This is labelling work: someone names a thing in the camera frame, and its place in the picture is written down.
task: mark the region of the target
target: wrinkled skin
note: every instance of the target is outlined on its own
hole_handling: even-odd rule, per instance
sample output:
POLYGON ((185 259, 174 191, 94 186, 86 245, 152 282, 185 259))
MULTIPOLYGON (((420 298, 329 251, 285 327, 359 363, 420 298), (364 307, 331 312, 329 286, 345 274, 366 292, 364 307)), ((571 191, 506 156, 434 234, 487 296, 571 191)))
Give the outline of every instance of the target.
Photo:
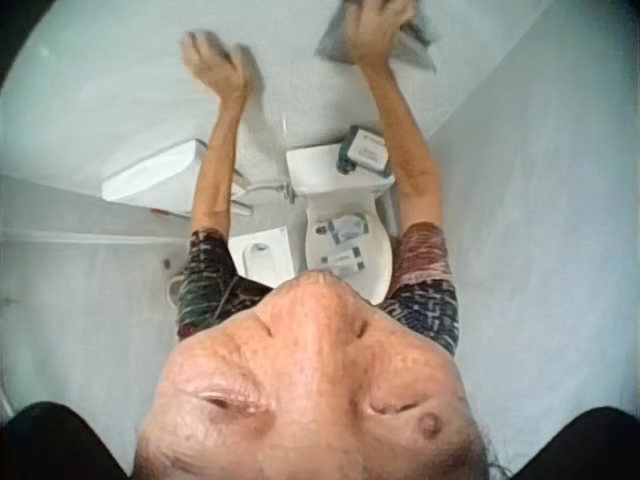
POLYGON ((482 450, 453 358, 309 272, 175 349, 138 463, 166 478, 424 479, 482 450))

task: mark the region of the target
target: hand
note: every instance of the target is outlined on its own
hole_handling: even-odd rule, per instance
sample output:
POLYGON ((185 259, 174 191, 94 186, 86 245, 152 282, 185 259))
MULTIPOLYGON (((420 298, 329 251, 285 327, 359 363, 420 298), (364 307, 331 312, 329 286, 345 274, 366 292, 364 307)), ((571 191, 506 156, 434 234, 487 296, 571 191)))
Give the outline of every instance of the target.
POLYGON ((416 15, 416 0, 345 0, 346 42, 361 68, 386 66, 400 27, 416 15))
POLYGON ((227 53, 214 34, 187 32, 182 39, 182 61, 220 97, 222 105, 244 108, 251 94, 251 78, 241 49, 227 53))

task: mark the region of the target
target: toilet tank lid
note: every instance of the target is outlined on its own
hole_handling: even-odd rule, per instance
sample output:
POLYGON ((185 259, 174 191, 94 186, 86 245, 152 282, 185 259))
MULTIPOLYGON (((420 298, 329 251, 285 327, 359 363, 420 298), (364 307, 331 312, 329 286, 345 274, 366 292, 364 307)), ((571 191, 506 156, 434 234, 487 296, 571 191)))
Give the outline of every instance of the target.
POLYGON ((316 195, 340 190, 385 190, 395 178, 383 178, 364 168, 348 175, 338 172, 336 165, 340 144, 307 147, 287 152, 291 186, 299 195, 316 195))

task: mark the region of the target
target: patterned shirt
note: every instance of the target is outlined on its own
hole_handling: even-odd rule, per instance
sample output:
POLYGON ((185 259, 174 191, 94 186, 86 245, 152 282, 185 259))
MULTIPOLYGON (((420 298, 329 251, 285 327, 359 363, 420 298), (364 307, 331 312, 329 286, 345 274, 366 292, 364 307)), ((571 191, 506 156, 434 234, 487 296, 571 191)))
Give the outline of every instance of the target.
MULTIPOLYGON (((224 237, 196 231, 179 291, 178 336, 185 339, 256 306, 271 288, 238 275, 224 237)), ((458 302, 442 229, 409 227, 394 259, 386 300, 378 306, 405 327, 433 340, 451 355, 458 345, 458 302)))

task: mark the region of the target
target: cleaning rag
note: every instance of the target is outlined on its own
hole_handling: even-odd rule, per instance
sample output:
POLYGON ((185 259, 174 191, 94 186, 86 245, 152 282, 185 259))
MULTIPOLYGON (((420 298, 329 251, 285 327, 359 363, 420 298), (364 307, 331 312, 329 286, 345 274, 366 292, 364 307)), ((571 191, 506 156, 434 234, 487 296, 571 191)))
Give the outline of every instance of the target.
MULTIPOLYGON (((316 55, 331 62, 353 64, 345 39, 345 2, 360 5, 362 0, 340 1, 340 6, 318 45, 316 55)), ((422 0, 417 0, 417 7, 416 17, 402 27, 392 57, 422 70, 435 71, 435 65, 429 55, 429 47, 436 38, 436 34, 424 13, 422 0)))

